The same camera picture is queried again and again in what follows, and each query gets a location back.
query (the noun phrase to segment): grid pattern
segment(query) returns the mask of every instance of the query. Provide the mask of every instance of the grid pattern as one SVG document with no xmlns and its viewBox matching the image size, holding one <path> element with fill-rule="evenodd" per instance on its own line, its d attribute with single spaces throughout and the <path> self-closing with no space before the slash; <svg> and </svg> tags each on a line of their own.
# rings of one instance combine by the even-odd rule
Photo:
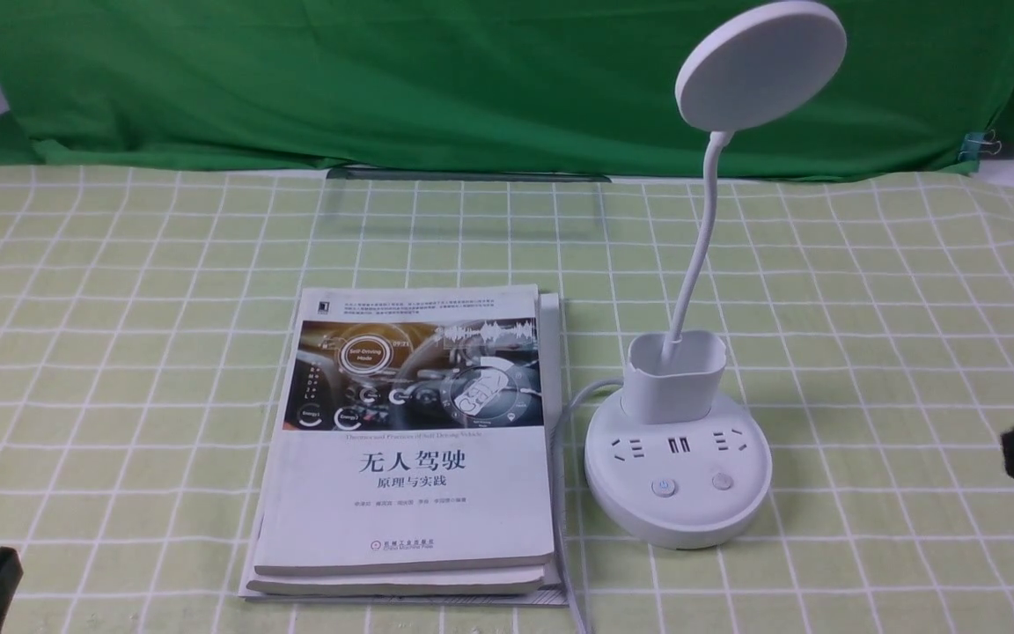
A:
<svg viewBox="0 0 1014 634">
<path fill-rule="evenodd" d="M 569 554 L 598 634 L 1014 631 L 1014 190 L 962 177 L 729 184 L 689 326 L 774 446 L 719 550 L 629 538 L 568 448 Z M 233 597 L 305 285 L 538 284 L 567 392 L 665 330 L 683 184 L 322 184 L 0 168 L 7 631 L 572 631 L 565 610 Z"/>
</svg>

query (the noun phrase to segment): book cover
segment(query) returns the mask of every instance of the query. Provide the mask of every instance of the book cover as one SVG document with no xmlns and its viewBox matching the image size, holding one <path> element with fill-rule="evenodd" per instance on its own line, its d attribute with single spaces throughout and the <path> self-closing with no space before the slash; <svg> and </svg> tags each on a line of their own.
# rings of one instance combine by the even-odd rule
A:
<svg viewBox="0 0 1014 634">
<path fill-rule="evenodd" d="M 534 286 L 305 291 L 255 572 L 546 564 L 537 301 Z"/>
</svg>

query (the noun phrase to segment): round lamp head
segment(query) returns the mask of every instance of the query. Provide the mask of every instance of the round lamp head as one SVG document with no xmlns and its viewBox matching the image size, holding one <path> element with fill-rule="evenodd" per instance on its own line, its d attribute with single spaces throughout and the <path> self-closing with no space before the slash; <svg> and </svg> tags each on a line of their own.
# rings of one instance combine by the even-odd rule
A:
<svg viewBox="0 0 1014 634">
<path fill-rule="evenodd" d="M 848 36 L 811 0 L 764 4 L 727 21 L 683 62 L 675 100 L 687 125 L 735 132 L 768 124 L 808 101 L 837 75 Z"/>
</svg>

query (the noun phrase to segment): book stack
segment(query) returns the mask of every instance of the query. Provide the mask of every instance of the book stack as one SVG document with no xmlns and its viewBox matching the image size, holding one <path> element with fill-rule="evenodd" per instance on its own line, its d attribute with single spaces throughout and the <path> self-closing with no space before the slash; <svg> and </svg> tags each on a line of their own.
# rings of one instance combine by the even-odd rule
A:
<svg viewBox="0 0 1014 634">
<path fill-rule="evenodd" d="M 558 297 L 307 289 L 238 595 L 564 605 Z"/>
</svg>

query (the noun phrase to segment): car dashboard image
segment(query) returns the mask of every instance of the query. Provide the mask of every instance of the car dashboard image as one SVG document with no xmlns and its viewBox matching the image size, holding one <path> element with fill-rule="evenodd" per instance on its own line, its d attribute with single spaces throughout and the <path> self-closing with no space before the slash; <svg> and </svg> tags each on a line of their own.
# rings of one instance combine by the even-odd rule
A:
<svg viewBox="0 0 1014 634">
<path fill-rule="evenodd" d="M 534 320 L 305 322 L 284 424 L 295 430 L 542 425 Z"/>
</svg>

